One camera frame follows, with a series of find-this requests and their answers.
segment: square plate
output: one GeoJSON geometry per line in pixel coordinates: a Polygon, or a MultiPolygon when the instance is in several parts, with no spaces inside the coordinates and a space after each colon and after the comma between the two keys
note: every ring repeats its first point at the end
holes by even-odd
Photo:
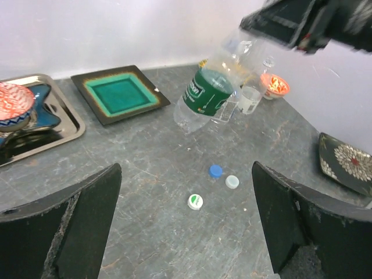
{"type": "Polygon", "coordinates": [[[102,125],[170,104],[137,66],[71,77],[102,125]]]}
{"type": "Polygon", "coordinates": [[[362,195],[372,196],[371,155],[320,133],[319,157],[324,174],[362,195]]]}

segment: small glass bottle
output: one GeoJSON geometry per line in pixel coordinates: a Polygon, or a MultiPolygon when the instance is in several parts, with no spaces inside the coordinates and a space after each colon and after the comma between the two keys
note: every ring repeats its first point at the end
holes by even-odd
{"type": "Polygon", "coordinates": [[[262,65],[257,67],[245,80],[242,85],[242,96],[238,103],[240,112],[249,115],[255,111],[269,86],[270,73],[274,66],[274,58],[269,56],[263,61],[262,65]]]}

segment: brown ceramic plate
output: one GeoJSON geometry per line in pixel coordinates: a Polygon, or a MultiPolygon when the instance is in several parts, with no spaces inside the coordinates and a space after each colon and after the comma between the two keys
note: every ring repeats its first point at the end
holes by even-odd
{"type": "Polygon", "coordinates": [[[80,74],[71,79],[102,125],[170,104],[134,65],[80,74]]]}

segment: white wall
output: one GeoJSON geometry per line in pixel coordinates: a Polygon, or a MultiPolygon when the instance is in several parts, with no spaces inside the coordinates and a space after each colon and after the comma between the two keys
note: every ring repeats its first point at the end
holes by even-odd
{"type": "Polygon", "coordinates": [[[372,57],[331,43],[313,56],[277,47],[286,100],[319,131],[372,154],[372,57]]]}
{"type": "MultiPolygon", "coordinates": [[[[262,2],[0,0],[0,78],[196,62],[262,2]]],[[[372,58],[335,44],[311,57],[272,52],[287,101],[318,130],[372,153],[372,58]]]]}
{"type": "Polygon", "coordinates": [[[196,62],[261,5],[261,0],[0,0],[0,78],[196,62]]]}

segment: gray countertop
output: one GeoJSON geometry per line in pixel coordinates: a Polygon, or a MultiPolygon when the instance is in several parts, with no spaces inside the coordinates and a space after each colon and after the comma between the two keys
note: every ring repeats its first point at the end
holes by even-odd
{"type": "Polygon", "coordinates": [[[100,279],[276,278],[257,211],[251,166],[258,160],[338,199],[366,205],[319,171],[318,132],[283,99],[236,113],[218,131],[208,124],[185,136],[174,104],[197,66],[144,71],[172,105],[103,127],[71,80],[60,89],[87,125],[72,142],[0,169],[0,210],[41,198],[119,162],[123,169],[100,279]],[[224,177],[208,176],[220,164],[224,177]],[[231,190],[224,178],[235,174],[231,190]],[[204,199],[200,211],[190,194],[204,199]]]}

